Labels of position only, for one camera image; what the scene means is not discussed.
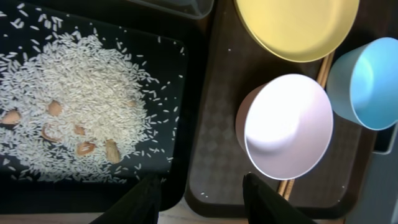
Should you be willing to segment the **pile of rice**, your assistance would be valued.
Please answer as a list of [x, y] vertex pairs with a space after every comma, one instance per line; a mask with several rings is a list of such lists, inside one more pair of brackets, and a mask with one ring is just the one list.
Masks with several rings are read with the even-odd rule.
[[[64, 31], [57, 16], [41, 14], [38, 21], [51, 34], [35, 45], [34, 56], [19, 60], [15, 52], [1, 53], [1, 120], [11, 110], [21, 115], [15, 125], [1, 124], [1, 166], [16, 158], [23, 167], [16, 180], [126, 183], [117, 165], [138, 156], [138, 144], [157, 134], [147, 105], [156, 97], [149, 87], [155, 78], [122, 42], [106, 47], [97, 31]], [[47, 111], [53, 100], [63, 107], [59, 116]], [[60, 142], [41, 136], [45, 124]], [[74, 133], [75, 125], [84, 128], [84, 136]], [[117, 164], [106, 158], [109, 139], [120, 153]], [[83, 142], [95, 150], [78, 156]]]

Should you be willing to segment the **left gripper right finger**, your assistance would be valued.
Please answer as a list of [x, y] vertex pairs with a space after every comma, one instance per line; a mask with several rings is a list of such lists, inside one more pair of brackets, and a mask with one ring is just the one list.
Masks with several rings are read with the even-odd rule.
[[249, 224], [315, 224], [256, 174], [243, 177], [243, 199]]

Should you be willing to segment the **grey dishwasher rack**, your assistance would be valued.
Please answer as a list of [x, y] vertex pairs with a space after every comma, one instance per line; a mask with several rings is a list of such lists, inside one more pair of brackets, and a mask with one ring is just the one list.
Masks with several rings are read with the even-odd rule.
[[360, 197], [345, 223], [397, 223], [397, 125], [377, 133]]

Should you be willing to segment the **white bowl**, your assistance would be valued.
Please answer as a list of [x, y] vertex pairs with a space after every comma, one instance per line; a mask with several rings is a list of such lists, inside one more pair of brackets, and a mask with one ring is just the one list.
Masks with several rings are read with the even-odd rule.
[[286, 74], [243, 99], [235, 132], [261, 174], [275, 180], [296, 179], [325, 155], [333, 134], [333, 110], [325, 90], [314, 79]]

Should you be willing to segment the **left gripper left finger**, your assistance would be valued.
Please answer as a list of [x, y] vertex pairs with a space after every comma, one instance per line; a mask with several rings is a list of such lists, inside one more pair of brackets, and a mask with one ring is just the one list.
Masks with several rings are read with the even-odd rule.
[[90, 224], [157, 224], [161, 199], [158, 175], [148, 175]]

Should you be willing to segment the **yellow plate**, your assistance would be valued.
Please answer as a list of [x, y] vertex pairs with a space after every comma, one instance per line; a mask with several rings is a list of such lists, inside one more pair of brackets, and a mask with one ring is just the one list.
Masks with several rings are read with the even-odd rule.
[[312, 62], [334, 51], [350, 32], [359, 0], [235, 0], [249, 35], [291, 62]]

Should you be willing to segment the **left wooden chopstick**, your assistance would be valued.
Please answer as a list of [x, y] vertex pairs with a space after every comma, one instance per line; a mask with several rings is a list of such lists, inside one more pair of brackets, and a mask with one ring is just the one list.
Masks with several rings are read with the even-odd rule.
[[[322, 81], [323, 81], [324, 76], [325, 76], [325, 74], [326, 74], [326, 69], [327, 69], [327, 67], [328, 67], [328, 63], [329, 63], [329, 60], [330, 60], [331, 58], [333, 58], [333, 52], [332, 52], [331, 54], [327, 55], [327, 56], [323, 59], [322, 64], [321, 64], [321, 67], [320, 67], [320, 70], [319, 70], [319, 73], [318, 73], [318, 75], [317, 75], [317, 83], [318, 83], [318, 84], [321, 84], [322, 87], [325, 86], [325, 85], [322, 83]], [[282, 181], [280, 182], [280, 184], [279, 184], [278, 189], [277, 189], [278, 194], [279, 194], [280, 196], [282, 196], [283, 198], [285, 198], [286, 200], [288, 200], [289, 197], [290, 197], [291, 191], [292, 191], [292, 189], [293, 189], [294, 182], [295, 182], [294, 179], [282, 180]]]

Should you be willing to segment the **wooden chopstick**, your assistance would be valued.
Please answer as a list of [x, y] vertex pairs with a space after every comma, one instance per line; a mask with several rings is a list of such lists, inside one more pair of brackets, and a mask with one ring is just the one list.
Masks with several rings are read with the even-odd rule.
[[328, 78], [328, 75], [329, 75], [329, 72], [330, 72], [330, 68], [331, 68], [331, 65], [332, 65], [332, 61], [333, 61], [333, 58], [331, 58], [330, 60], [329, 60], [329, 63], [328, 63], [328, 67], [327, 67], [327, 69], [326, 69], [326, 74], [325, 74], [325, 76], [324, 76], [324, 79], [323, 79], [323, 81], [322, 81], [322, 83], [326, 86], [326, 81], [327, 81], [327, 78]]
[[[329, 63], [329, 60], [330, 60], [331, 58], [333, 58], [333, 52], [332, 52], [331, 54], [327, 55], [327, 56], [323, 59], [322, 64], [321, 64], [321, 67], [320, 67], [320, 70], [319, 70], [319, 73], [318, 73], [318, 75], [317, 75], [317, 83], [318, 83], [318, 84], [321, 84], [322, 87], [325, 86], [325, 85], [322, 83], [322, 81], [323, 81], [324, 76], [325, 76], [325, 74], [326, 74], [326, 69], [327, 69], [327, 67], [328, 67], [328, 63]], [[292, 191], [292, 189], [293, 189], [294, 182], [295, 182], [294, 179], [282, 180], [282, 181], [280, 182], [280, 184], [279, 184], [278, 189], [277, 189], [278, 194], [279, 194], [280, 196], [282, 196], [283, 198], [285, 198], [286, 200], [288, 200], [289, 197], [290, 197], [291, 191]]]

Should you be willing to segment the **light blue bowl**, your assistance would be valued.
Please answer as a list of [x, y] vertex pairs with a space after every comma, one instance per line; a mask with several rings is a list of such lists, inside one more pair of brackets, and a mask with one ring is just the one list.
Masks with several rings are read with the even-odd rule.
[[397, 39], [376, 39], [342, 55], [331, 67], [326, 92], [344, 119], [375, 131], [395, 125]]

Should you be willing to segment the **black waste tray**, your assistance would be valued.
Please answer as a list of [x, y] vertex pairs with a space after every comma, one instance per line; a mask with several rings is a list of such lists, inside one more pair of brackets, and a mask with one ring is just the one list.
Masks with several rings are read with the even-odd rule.
[[34, 56], [36, 44], [51, 34], [41, 14], [62, 19], [62, 30], [88, 35], [97, 31], [104, 46], [122, 47], [155, 78], [149, 100], [157, 134], [138, 144], [140, 154], [124, 159], [117, 170], [124, 184], [62, 180], [16, 180], [23, 170], [16, 158], [1, 166], [1, 213], [104, 212], [147, 174], [165, 178], [162, 210], [183, 196], [198, 106], [208, 58], [208, 42], [196, 21], [129, 1], [3, 1], [1, 53]]

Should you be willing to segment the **clear plastic bin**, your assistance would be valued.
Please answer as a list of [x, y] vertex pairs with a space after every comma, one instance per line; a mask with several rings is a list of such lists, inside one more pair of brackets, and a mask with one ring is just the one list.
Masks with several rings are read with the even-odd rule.
[[212, 10], [214, 0], [128, 0], [188, 19], [200, 20]]

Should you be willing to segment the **right wooden chopstick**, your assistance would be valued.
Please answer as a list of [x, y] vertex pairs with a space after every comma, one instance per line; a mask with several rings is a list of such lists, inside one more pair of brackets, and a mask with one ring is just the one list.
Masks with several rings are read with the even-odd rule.
[[328, 78], [328, 75], [329, 75], [329, 72], [330, 72], [330, 68], [331, 68], [331, 65], [332, 65], [332, 61], [333, 61], [333, 58], [331, 58], [330, 60], [329, 60], [329, 63], [328, 63], [328, 67], [327, 67], [327, 69], [326, 69], [326, 74], [325, 74], [325, 76], [324, 76], [324, 79], [323, 79], [323, 81], [322, 81], [322, 83], [326, 86], [326, 81], [327, 81], [327, 78]]

